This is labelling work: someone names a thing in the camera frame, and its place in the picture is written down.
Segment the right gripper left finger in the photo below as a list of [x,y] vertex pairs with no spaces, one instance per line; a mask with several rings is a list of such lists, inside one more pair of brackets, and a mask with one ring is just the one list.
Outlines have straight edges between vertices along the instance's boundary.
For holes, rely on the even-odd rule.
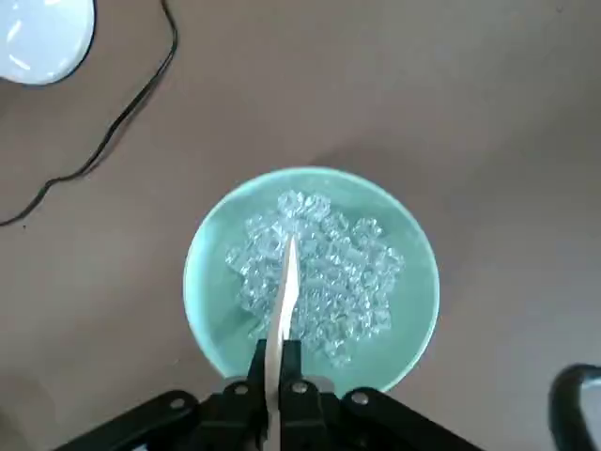
[[266,341],[255,348],[248,374],[200,401],[183,390],[151,398],[58,446],[60,450],[245,450],[265,427]]

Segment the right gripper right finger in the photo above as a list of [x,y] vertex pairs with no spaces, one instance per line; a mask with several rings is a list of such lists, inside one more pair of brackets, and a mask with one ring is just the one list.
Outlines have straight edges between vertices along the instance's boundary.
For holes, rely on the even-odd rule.
[[338,397],[302,375],[301,343],[286,340],[280,375],[283,450],[476,450],[478,447],[370,387]]

